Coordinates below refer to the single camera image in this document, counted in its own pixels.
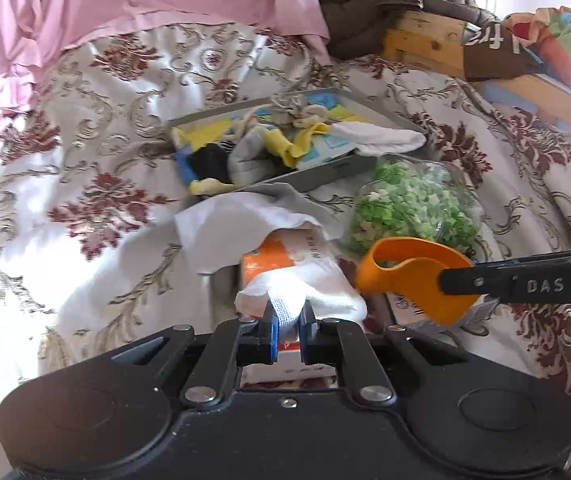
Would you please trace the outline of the white gauze cloth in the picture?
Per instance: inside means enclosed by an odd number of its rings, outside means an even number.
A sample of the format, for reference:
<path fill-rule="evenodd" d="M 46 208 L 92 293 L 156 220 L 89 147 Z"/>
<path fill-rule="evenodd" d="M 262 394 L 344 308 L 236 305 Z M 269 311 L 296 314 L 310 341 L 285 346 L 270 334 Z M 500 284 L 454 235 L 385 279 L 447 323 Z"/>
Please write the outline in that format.
<path fill-rule="evenodd" d="M 309 301 L 316 318 L 341 318 L 361 323 L 367 316 L 366 301 L 332 259 L 310 259 L 295 266 L 258 274 L 235 297 L 241 314 L 261 316 L 272 304 L 279 325 L 291 332 L 304 304 Z"/>

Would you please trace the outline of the black sock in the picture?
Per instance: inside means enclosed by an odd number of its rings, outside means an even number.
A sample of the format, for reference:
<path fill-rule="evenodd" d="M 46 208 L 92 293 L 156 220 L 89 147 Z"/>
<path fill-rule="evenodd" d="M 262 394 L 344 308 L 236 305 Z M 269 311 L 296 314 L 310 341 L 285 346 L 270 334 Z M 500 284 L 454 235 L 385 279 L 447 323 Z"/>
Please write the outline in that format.
<path fill-rule="evenodd" d="M 186 161 L 198 180 L 215 179 L 231 184 L 228 170 L 229 153 L 219 144 L 208 143 L 186 156 Z"/>

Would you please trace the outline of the white teal wipes packet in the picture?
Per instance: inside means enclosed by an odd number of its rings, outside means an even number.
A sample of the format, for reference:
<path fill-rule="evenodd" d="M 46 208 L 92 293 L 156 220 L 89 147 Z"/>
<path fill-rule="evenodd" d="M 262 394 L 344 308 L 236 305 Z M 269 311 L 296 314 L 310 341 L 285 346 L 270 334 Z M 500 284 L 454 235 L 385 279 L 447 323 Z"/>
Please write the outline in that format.
<path fill-rule="evenodd" d="M 309 151 L 297 162 L 296 170 L 306 170 L 322 166 L 327 162 L 351 154 L 357 148 L 357 144 L 334 136 L 332 133 L 315 133 L 311 137 Z"/>

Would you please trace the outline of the yellow sock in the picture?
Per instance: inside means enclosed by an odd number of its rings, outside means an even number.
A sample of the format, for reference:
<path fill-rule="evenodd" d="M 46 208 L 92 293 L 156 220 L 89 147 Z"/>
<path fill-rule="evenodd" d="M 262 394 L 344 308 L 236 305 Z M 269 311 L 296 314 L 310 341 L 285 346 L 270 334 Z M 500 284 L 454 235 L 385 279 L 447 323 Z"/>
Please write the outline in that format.
<path fill-rule="evenodd" d="M 296 133 L 292 140 L 287 139 L 278 128 L 267 129 L 262 134 L 262 138 L 264 139 L 264 148 L 270 155 L 281 159 L 285 167 L 295 169 L 296 162 L 309 151 L 311 137 L 315 133 L 330 133 L 330 131 L 330 125 L 317 122 L 317 124 Z"/>

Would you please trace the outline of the white sock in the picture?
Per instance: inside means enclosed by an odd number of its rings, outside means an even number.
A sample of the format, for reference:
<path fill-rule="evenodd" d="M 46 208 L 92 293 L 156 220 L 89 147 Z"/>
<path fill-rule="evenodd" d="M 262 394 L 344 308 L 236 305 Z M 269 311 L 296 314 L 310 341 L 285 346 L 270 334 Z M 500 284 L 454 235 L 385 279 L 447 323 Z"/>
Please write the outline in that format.
<path fill-rule="evenodd" d="M 355 145 L 363 156 L 411 153 L 427 142 L 423 133 L 410 129 L 382 127 L 370 122 L 336 122 L 330 133 Z"/>

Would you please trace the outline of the grey linen drawstring pouch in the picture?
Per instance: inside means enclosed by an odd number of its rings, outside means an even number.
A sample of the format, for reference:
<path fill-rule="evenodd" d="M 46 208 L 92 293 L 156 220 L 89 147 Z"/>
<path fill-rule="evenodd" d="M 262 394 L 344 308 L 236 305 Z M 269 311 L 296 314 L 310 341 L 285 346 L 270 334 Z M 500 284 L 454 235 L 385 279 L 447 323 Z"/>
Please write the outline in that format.
<path fill-rule="evenodd" d="M 308 128 L 329 119 L 328 109 L 321 104 L 311 104 L 306 96 L 274 96 L 269 107 L 271 121 L 278 126 Z"/>

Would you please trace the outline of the orange white medicine box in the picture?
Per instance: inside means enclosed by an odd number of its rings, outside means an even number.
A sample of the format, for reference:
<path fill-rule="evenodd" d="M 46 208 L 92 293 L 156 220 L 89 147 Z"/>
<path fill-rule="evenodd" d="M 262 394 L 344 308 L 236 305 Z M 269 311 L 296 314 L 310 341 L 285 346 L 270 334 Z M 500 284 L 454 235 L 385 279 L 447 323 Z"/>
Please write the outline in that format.
<path fill-rule="evenodd" d="M 355 296 L 324 240 L 310 230 L 274 231 L 241 260 L 242 289 L 234 305 L 238 313 L 260 318 L 276 311 L 276 363 L 246 366 L 242 382 L 295 382 L 334 375 L 328 365 L 307 365 L 301 358 L 299 315 L 310 303 L 316 318 L 363 317 L 363 302 Z"/>

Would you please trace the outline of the white grey cloth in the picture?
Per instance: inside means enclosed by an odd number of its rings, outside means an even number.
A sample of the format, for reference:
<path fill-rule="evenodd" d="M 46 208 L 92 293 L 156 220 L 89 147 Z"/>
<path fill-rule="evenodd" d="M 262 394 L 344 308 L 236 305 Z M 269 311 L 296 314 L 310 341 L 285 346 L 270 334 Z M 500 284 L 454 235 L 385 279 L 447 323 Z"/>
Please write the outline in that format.
<path fill-rule="evenodd" d="M 327 208 L 286 183 L 208 198 L 180 211 L 174 222 L 186 262 L 197 274 L 235 266 L 274 231 L 310 229 L 324 240 L 337 240 L 344 231 Z"/>

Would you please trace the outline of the bag of green pieces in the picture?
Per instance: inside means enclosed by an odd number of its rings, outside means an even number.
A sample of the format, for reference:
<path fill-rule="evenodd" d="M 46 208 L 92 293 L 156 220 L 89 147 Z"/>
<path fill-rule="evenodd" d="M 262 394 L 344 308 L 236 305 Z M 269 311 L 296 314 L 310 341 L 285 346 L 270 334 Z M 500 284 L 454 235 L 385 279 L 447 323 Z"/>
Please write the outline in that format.
<path fill-rule="evenodd" d="M 374 166 L 373 180 L 355 196 L 346 242 L 359 254 L 387 237 L 416 237 L 468 252 L 482 214 L 458 168 L 384 156 Z"/>

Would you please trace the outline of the floral satin bedspread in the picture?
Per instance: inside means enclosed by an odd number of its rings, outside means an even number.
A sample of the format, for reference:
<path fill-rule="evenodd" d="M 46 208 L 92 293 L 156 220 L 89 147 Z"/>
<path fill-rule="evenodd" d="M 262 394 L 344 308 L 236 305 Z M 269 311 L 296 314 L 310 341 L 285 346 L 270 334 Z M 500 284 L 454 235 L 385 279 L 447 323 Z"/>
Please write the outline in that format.
<path fill-rule="evenodd" d="M 571 130 L 465 82 L 375 55 L 320 66 L 302 41 L 174 24 L 66 53 L 0 136 L 0 402 L 40 374 L 189 324 L 214 325 L 186 267 L 171 122 L 287 90 L 357 90 L 425 131 L 485 216 L 479 260 L 571 248 Z M 8 462 L 0 447 L 0 477 Z"/>

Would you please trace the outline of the grey tray with cartoon drawing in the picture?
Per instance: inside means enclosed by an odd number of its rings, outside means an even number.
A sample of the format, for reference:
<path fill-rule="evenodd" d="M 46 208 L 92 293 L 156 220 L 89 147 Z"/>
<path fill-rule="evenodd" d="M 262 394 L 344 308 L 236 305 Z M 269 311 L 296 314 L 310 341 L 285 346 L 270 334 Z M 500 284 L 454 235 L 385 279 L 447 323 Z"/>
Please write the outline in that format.
<path fill-rule="evenodd" d="M 307 191 L 427 142 L 409 120 L 341 89 L 283 93 L 194 113 L 174 122 L 170 138 L 179 177 L 198 198 L 267 181 Z"/>

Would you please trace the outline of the colourful patchwork cloth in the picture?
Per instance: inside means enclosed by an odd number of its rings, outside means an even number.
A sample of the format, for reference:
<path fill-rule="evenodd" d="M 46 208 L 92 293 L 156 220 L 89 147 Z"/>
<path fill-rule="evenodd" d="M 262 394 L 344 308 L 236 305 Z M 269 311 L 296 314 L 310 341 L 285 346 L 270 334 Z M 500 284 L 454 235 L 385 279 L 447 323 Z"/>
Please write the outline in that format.
<path fill-rule="evenodd" d="M 552 77 L 571 88 L 571 8 L 512 13 L 502 25 L 543 61 Z"/>

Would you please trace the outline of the wooden bed frame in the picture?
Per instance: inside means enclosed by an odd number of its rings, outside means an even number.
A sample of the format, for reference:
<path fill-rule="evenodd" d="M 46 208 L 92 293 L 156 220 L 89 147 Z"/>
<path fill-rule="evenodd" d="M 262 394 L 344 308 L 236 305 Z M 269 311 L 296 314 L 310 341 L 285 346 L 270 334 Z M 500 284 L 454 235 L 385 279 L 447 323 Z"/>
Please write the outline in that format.
<path fill-rule="evenodd" d="M 546 74 L 546 66 L 502 24 L 479 28 L 455 18 L 407 11 L 386 30 L 390 60 L 468 81 L 491 102 L 530 107 L 571 128 L 571 88 Z"/>

